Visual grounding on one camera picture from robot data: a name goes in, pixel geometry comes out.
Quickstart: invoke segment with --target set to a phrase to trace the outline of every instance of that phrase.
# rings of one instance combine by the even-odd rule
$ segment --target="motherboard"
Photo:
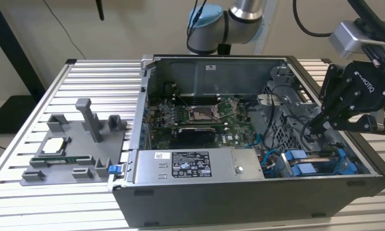
[[[237,95],[200,99],[176,96],[151,105],[149,116],[153,149],[245,148],[257,139]]]

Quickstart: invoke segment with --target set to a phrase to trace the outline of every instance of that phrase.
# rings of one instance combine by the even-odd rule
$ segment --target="black stand leg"
[[[220,55],[229,55],[229,53],[231,53],[231,44],[219,44],[217,53]]]
[[[1,11],[0,47],[31,92],[31,96],[12,96],[0,108],[0,133],[16,133],[40,101],[45,89]]]

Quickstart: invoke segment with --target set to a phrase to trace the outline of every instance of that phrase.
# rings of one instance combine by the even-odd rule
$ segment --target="blue latch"
[[[108,173],[109,174],[119,175],[119,174],[121,174],[121,171],[123,171],[123,166],[121,165],[112,165],[108,168]]]

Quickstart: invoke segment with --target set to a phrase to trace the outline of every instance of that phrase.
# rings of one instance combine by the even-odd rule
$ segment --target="screw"
[[[244,168],[241,166],[236,166],[236,173],[241,174],[244,172]]]

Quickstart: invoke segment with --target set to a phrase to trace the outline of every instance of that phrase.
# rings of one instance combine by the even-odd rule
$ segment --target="white label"
[[[205,66],[205,70],[207,70],[207,71],[215,71],[216,68],[217,68],[216,65],[207,65],[207,66]]]
[[[155,159],[169,159],[171,153],[156,153]]]

